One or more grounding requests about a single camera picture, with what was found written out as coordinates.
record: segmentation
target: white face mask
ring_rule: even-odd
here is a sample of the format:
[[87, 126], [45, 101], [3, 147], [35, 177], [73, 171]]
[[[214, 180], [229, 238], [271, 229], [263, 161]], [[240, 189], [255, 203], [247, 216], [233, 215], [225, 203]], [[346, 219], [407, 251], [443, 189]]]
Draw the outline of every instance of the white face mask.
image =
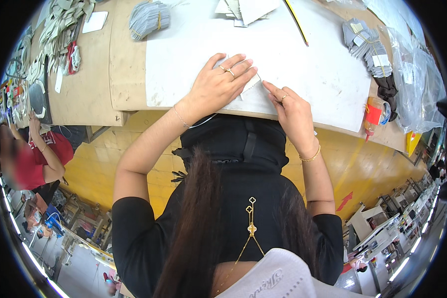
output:
[[272, 248], [256, 265], [218, 298], [364, 298], [313, 278], [297, 255]]

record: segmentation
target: workbench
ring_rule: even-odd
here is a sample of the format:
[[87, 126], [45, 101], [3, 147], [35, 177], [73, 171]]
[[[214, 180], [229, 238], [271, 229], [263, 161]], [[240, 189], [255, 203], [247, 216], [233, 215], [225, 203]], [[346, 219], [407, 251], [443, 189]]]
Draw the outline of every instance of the workbench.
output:
[[[63, 77], [60, 93], [54, 90], [56, 73], [51, 72], [48, 78], [48, 98], [54, 124], [122, 126], [129, 116], [125, 111], [168, 109], [148, 107], [146, 104], [146, 41], [132, 40], [128, 29], [129, 15], [134, 5], [140, 1], [107, 0], [96, 3], [94, 11], [108, 11], [109, 14], [101, 30], [82, 34], [80, 29], [77, 38], [82, 59], [79, 71]], [[370, 28], [384, 25], [369, 10], [346, 9], [332, 2], [313, 1], [344, 20], [358, 18], [364, 20]], [[41, 23], [36, 28], [32, 39], [31, 59], [39, 53], [37, 40], [43, 27], [44, 24]], [[379, 28], [378, 30], [389, 61], [392, 61], [389, 39]], [[369, 96], [377, 97], [377, 88], [375, 80], [371, 79]], [[229, 110], [221, 112], [276, 120], [276, 116], [271, 114]], [[357, 133], [316, 122], [314, 125], [359, 138], [366, 137], [363, 122]], [[395, 122], [378, 127], [370, 141], [406, 152], [405, 134]]]

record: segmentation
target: gray fabric bundle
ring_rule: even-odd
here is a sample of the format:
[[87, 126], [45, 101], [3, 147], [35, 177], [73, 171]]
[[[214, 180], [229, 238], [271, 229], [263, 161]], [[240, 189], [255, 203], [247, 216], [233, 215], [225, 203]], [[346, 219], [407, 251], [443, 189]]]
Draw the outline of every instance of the gray fabric bundle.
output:
[[170, 17], [169, 9], [160, 1], [136, 4], [129, 17], [131, 38], [140, 40], [155, 30], [169, 27]]
[[392, 68], [387, 61], [387, 52], [379, 40], [376, 29], [369, 29], [364, 21], [352, 18], [343, 23], [343, 34], [346, 46], [352, 56], [360, 58], [364, 55], [368, 71], [375, 78], [387, 77], [392, 74]]
[[[386, 48], [381, 44], [379, 40], [374, 42], [371, 46], [366, 55], [364, 55], [364, 59], [366, 60], [366, 63], [368, 64], [368, 71], [370, 71], [375, 78], [382, 78], [382, 77], [388, 77], [392, 74], [392, 67], [391, 63], [387, 62], [384, 63], [382, 59], [382, 55], [387, 56]], [[379, 66], [374, 66], [375, 62], [374, 59], [377, 59], [376, 63]]]

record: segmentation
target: gold bracelet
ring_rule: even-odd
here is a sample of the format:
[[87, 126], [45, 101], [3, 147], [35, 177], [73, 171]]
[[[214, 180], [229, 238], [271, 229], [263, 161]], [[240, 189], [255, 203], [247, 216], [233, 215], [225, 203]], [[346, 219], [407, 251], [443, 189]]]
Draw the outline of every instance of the gold bracelet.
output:
[[184, 125], [184, 127], [186, 127], [186, 128], [190, 128], [190, 125], [187, 124], [187, 123], [184, 121], [184, 119], [182, 119], [182, 117], [179, 115], [179, 113], [178, 113], [177, 110], [175, 109], [175, 105], [173, 105], [172, 108], [173, 108], [175, 114], [176, 114], [176, 115], [179, 117], [179, 119], [182, 121], [182, 124]]
[[300, 159], [301, 159], [302, 161], [304, 161], [304, 162], [310, 162], [310, 161], [312, 161], [312, 160], [315, 160], [315, 158], [318, 156], [318, 154], [319, 154], [320, 151], [321, 151], [321, 145], [318, 145], [318, 151], [316, 152], [315, 156], [313, 156], [312, 158], [310, 158], [310, 159], [303, 159], [303, 158], [301, 158], [301, 155], [299, 155], [299, 156], [300, 156]]

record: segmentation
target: red shirt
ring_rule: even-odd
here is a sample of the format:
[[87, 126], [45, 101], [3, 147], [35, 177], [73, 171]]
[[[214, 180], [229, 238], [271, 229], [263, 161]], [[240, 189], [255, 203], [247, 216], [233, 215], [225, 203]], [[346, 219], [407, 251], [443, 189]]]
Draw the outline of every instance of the red shirt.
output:
[[[41, 137], [63, 165], [73, 159], [72, 145], [64, 135], [49, 131], [42, 134]], [[29, 150], [22, 150], [18, 154], [15, 163], [15, 178], [23, 189], [31, 190], [46, 184], [43, 177], [43, 166], [48, 162], [33, 141], [30, 141], [29, 145], [33, 156]]]

